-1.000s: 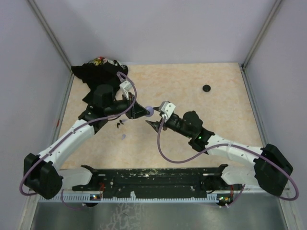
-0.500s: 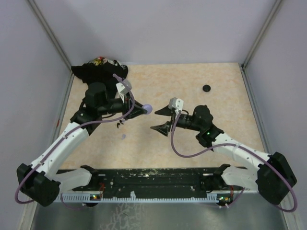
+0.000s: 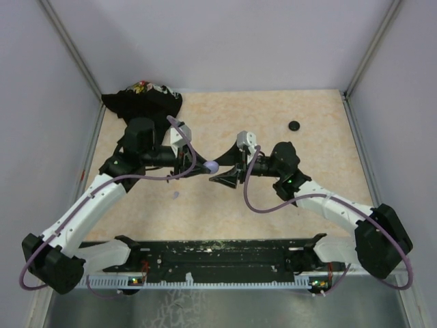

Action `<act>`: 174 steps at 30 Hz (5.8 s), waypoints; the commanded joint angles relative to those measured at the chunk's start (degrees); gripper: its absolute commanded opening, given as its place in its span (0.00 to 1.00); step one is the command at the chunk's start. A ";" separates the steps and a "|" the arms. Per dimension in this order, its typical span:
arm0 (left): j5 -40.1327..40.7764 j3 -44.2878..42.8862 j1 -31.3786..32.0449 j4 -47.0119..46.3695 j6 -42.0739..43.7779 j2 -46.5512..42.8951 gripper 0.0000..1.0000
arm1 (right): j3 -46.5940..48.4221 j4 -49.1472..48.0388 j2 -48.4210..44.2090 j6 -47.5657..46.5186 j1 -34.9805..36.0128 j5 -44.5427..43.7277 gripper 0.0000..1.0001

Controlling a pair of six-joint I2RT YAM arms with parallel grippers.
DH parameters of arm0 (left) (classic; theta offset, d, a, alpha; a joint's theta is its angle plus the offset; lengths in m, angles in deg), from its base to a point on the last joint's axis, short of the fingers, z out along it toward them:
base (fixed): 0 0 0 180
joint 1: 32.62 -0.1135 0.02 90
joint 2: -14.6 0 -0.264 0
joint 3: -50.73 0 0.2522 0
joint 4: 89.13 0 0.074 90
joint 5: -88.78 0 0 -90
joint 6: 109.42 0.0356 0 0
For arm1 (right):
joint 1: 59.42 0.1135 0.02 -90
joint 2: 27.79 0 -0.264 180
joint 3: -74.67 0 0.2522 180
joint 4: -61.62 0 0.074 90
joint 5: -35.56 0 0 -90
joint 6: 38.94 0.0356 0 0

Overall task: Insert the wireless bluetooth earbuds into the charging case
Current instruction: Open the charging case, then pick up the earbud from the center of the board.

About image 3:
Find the purple round charging case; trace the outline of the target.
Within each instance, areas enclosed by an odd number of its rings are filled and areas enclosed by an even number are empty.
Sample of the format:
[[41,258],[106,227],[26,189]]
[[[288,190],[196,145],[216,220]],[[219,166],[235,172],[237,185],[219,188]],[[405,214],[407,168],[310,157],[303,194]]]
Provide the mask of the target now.
[[217,173],[220,167],[216,161],[206,161],[203,166],[209,171],[209,174]]

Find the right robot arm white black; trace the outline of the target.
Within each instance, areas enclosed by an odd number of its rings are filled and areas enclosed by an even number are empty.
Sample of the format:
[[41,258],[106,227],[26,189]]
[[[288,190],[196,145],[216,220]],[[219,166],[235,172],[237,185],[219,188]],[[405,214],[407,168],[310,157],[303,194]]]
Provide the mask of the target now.
[[291,142],[277,143],[270,156],[264,156],[259,145],[235,143],[216,162],[231,170],[212,177],[212,182],[235,188],[251,176],[276,178],[273,189],[283,206],[309,210],[348,233],[347,237],[320,237],[305,253],[310,269],[318,271],[329,262],[343,262],[358,264],[374,277],[385,279],[400,262],[411,267],[408,254],[413,244],[395,210],[386,204],[362,205],[325,189],[299,170],[300,159]]

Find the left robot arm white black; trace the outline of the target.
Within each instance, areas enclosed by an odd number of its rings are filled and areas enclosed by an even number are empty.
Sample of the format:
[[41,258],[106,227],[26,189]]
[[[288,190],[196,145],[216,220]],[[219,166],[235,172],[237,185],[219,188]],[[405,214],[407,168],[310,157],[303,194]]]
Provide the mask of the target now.
[[26,273],[38,278],[41,288],[50,287],[65,295],[91,273],[114,266],[134,271],[141,266],[141,253],[135,249],[135,242],[125,236],[85,248],[81,243],[110,207],[139,180],[185,178],[203,166],[204,160],[192,145],[191,129],[170,115],[167,121],[171,126],[170,144],[163,146],[158,143],[152,120],[131,120],[114,153],[84,194],[41,234],[28,234],[23,239],[25,265],[19,275],[22,289],[35,290],[26,285]]

